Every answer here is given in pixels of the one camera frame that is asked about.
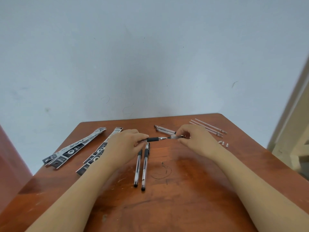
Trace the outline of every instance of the person's left hand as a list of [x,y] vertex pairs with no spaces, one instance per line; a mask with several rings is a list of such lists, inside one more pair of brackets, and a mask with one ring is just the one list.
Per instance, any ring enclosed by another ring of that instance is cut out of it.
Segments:
[[117,133],[108,140],[102,156],[96,162],[105,162],[116,170],[137,156],[147,143],[138,142],[148,137],[149,135],[139,133],[136,129]]

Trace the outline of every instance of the table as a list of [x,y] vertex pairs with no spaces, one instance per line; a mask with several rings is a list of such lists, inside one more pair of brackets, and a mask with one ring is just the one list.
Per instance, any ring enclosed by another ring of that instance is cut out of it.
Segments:
[[[221,114],[80,123],[58,148],[107,130],[59,170],[42,167],[0,215],[0,231],[25,231],[79,176],[75,173],[115,127],[165,136],[153,125],[177,130],[197,118],[228,132],[228,150],[262,179],[309,213],[309,184]],[[151,143],[146,191],[133,187],[136,158],[106,182],[85,231],[257,231],[225,175],[177,140]]]

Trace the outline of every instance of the hand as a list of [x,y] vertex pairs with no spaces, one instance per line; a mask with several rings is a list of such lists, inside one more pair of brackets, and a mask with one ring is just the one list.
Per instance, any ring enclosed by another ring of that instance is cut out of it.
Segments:
[[139,133],[136,129],[127,129],[113,135],[107,143],[102,156],[95,162],[108,163],[115,170],[137,156],[147,142],[138,143],[149,135]]
[[176,132],[176,136],[179,135],[185,136],[185,138],[178,139],[181,144],[211,160],[214,160],[217,153],[222,151],[222,145],[203,126],[183,125]]

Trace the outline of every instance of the glossy wooden surface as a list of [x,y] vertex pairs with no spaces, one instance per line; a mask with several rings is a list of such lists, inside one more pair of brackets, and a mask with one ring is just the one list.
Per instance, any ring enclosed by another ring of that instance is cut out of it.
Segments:
[[[42,167],[0,216],[0,231],[19,232],[31,225],[78,178],[75,171],[120,126],[150,136],[165,136],[153,125],[177,130],[200,119],[228,134],[228,150],[266,182],[309,213],[309,184],[221,114],[80,123],[59,148],[107,130],[59,170]],[[151,143],[146,191],[133,187],[136,158],[108,180],[85,231],[256,231],[241,201],[220,169],[176,140]]]

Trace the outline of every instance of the black pen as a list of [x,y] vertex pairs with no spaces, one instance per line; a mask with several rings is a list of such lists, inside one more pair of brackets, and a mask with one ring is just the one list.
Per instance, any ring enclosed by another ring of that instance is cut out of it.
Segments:
[[149,156],[149,142],[147,142],[144,152],[144,169],[143,169],[143,177],[141,179],[141,191],[145,191],[145,183],[146,183],[146,172],[147,172],[147,162]]
[[134,187],[138,185],[138,176],[139,176],[139,169],[141,167],[141,155],[143,150],[140,150],[137,154],[137,162],[136,162],[136,170],[135,170],[135,177],[134,177]]
[[183,135],[180,136],[170,136],[170,137],[155,137],[155,138],[147,138],[142,141],[147,141],[147,142],[155,142],[159,140],[164,140],[164,139],[178,139],[178,138],[183,138]]

